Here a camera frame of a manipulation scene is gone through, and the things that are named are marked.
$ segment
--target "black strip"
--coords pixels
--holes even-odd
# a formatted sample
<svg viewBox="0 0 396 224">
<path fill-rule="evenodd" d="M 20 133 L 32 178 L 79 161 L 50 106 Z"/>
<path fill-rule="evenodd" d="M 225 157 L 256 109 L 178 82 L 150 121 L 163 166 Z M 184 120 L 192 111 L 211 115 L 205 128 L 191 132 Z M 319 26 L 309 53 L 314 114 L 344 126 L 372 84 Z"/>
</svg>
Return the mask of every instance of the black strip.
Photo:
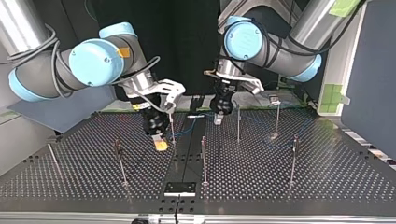
<svg viewBox="0 0 396 224">
<path fill-rule="evenodd" d="M 278 45 L 279 45 L 279 46 L 282 46 L 282 42 L 283 42 L 283 41 L 282 41 L 282 38 L 279 38 Z M 271 67 L 271 66 L 273 65 L 273 63 L 275 62 L 275 60 L 276 60 L 276 58 L 277 58 L 277 55 L 278 55 L 279 52 L 280 52 L 279 46 L 276 46 L 276 51 L 275 51 L 274 56 L 272 57 L 271 61 L 270 61 L 267 65 L 265 65 L 265 67 L 269 68 L 269 67 Z"/>
<path fill-rule="evenodd" d="M 312 52 L 312 53 L 318 52 L 318 51 L 315 50 L 315 49 L 311 49 L 311 48 L 309 48 L 309 47 L 307 47 L 307 46 L 304 46 L 304 45 L 300 44 L 300 43 L 297 42 L 297 40 L 295 40 L 291 35 L 289 35 L 288 38 L 289 38 L 289 40 L 290 40 L 291 43 L 293 43 L 295 46 L 299 47 L 300 49 L 303 49 L 303 50 L 306 50 L 306 51 L 309 51 L 309 52 Z"/>
<path fill-rule="evenodd" d="M 67 83 L 61 78 L 61 76 L 59 76 L 58 69 L 56 68 L 56 62 L 55 62 L 55 64 L 54 64 L 53 66 L 55 66 L 55 78 L 56 78 L 64 87 L 66 87 L 66 88 L 69 89 L 70 91 L 77 91 L 76 89 L 73 89 L 72 87 L 70 87 L 69 85 L 67 85 Z"/>
<path fill-rule="evenodd" d="M 199 95 L 199 98 L 198 96 L 192 96 L 190 102 L 190 112 L 193 114 L 197 113 L 197 109 L 202 107 L 202 105 L 204 104 L 204 99 L 204 95 Z"/>
</svg>

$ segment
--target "white wall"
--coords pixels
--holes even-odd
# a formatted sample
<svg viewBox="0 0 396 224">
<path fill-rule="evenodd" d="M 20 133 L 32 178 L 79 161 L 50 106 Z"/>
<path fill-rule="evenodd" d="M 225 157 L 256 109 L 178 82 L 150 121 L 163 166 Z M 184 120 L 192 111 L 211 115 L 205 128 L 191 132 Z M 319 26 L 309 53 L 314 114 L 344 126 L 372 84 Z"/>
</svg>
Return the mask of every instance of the white wall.
<svg viewBox="0 0 396 224">
<path fill-rule="evenodd" d="M 7 61 L 7 52 L 0 44 L 0 63 Z M 0 64 L 0 175 L 46 145 L 53 130 L 9 113 L 7 107 L 20 99 L 8 86 L 12 64 Z"/>
<path fill-rule="evenodd" d="M 12 64 L 2 64 L 6 61 L 7 52 L 0 44 L 0 114 L 7 106 L 20 100 L 8 86 L 8 73 L 12 69 Z"/>
</svg>

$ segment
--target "vertical rod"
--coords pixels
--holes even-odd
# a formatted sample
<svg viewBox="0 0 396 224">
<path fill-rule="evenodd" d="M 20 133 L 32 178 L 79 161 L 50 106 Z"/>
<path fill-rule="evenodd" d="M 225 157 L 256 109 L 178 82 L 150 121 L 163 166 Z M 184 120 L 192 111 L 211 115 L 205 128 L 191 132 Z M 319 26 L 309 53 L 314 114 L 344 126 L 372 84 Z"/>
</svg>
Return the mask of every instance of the vertical rod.
<svg viewBox="0 0 396 224">
<path fill-rule="evenodd" d="M 126 174 L 125 174 L 125 170 L 124 170 L 124 167 L 123 167 L 122 159 L 121 159 L 121 158 L 120 158 L 120 167 L 121 167 L 122 176 L 123 176 L 123 179 L 124 179 L 123 185 L 124 185 L 124 186 L 128 186 L 129 183 L 128 183 L 128 180 L 126 179 Z"/>
<path fill-rule="evenodd" d="M 240 134 L 241 134 L 241 107 L 237 105 L 238 109 L 238 136 L 237 136 L 237 142 L 239 143 L 241 140 Z"/>
<path fill-rule="evenodd" d="M 207 186 L 209 183 L 207 182 L 206 176 L 206 137 L 202 137 L 202 160 L 204 161 L 204 186 Z"/>
<path fill-rule="evenodd" d="M 50 155 L 51 155 L 52 159 L 55 161 L 55 165 L 56 165 L 56 168 L 58 169 L 59 175 L 62 178 L 61 167 L 59 166 L 59 162 L 56 159 L 55 153 L 53 152 L 52 145 L 50 143 L 48 143 L 47 146 L 49 147 L 49 152 L 50 152 Z"/>
<path fill-rule="evenodd" d="M 279 115 L 280 115 L 280 102 L 279 102 L 279 104 L 277 105 L 277 111 L 276 111 L 276 130 L 275 130 L 276 135 L 278 134 Z"/>
<path fill-rule="evenodd" d="M 173 143 L 174 147 L 176 147 L 175 127 L 174 127 L 174 121 L 172 118 L 172 114 L 169 114 L 169 121 L 171 123 L 171 130 L 172 130 L 172 143 Z"/>
<path fill-rule="evenodd" d="M 299 145 L 300 145 L 300 143 L 299 143 L 298 135 L 294 135 L 293 147 L 292 147 L 292 150 L 293 150 L 293 163 L 291 165 L 291 174 L 290 174 L 290 191 L 291 191 L 291 188 L 294 185 L 294 172 L 295 172 L 296 157 L 297 157 L 297 152 L 299 150 Z"/>
</svg>

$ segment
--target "green tape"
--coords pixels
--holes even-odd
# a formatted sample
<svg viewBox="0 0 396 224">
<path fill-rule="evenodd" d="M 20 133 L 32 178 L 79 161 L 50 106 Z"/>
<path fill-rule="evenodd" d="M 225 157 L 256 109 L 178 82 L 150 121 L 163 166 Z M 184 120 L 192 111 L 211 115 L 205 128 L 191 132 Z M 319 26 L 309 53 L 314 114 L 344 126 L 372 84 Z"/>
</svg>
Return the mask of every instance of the green tape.
<svg viewBox="0 0 396 224">
<path fill-rule="evenodd" d="M 323 95 L 320 104 L 320 113 L 336 113 L 337 107 L 341 103 L 342 85 L 326 84 L 324 86 Z"/>
<path fill-rule="evenodd" d="M 360 0 L 336 0 L 330 14 L 338 17 L 347 17 L 355 9 Z"/>
<path fill-rule="evenodd" d="M 14 111 L 8 111 L 6 113 L 1 114 L 0 117 L 3 118 L 3 117 L 13 116 L 13 115 L 19 115 L 19 114 Z"/>
</svg>

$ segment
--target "metal bracket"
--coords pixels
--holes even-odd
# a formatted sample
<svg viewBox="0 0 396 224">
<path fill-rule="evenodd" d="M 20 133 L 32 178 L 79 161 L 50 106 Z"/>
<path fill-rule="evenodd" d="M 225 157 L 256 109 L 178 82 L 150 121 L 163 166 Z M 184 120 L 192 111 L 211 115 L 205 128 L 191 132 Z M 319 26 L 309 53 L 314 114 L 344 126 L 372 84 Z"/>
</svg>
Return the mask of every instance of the metal bracket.
<svg viewBox="0 0 396 224">
<path fill-rule="evenodd" d="M 167 94 L 166 100 L 164 105 L 165 106 L 172 106 L 172 110 L 169 111 L 169 113 L 173 113 L 176 108 L 176 101 L 177 99 L 181 96 L 186 91 L 184 86 L 178 82 L 169 80 L 169 79 L 164 79 L 158 82 L 155 82 L 151 87 L 142 90 L 139 92 L 142 95 L 150 95 L 152 93 L 164 93 Z M 135 98 L 139 97 L 137 94 L 134 93 L 127 93 L 127 96 L 129 98 Z"/>
<path fill-rule="evenodd" d="M 224 33 L 225 24 L 230 16 L 244 16 L 254 7 L 270 7 L 283 20 L 289 22 L 291 3 L 292 0 L 233 0 L 224 8 L 218 18 L 219 32 Z M 301 14 L 302 11 L 295 4 L 294 10 L 291 12 L 291 26 L 294 26 Z"/>
<path fill-rule="evenodd" d="M 195 197 L 195 182 L 169 182 L 165 187 L 165 197 Z"/>
<path fill-rule="evenodd" d="M 218 77 L 222 77 L 222 78 L 229 79 L 229 80 L 243 81 L 241 86 L 244 87 L 245 89 L 247 89 L 248 91 L 250 91 L 254 95 L 259 93 L 260 91 L 264 91 L 262 82 L 259 79 L 255 78 L 249 74 L 244 74 L 242 76 L 230 76 L 227 74 L 222 74 L 222 73 L 217 72 L 216 75 Z"/>
</svg>

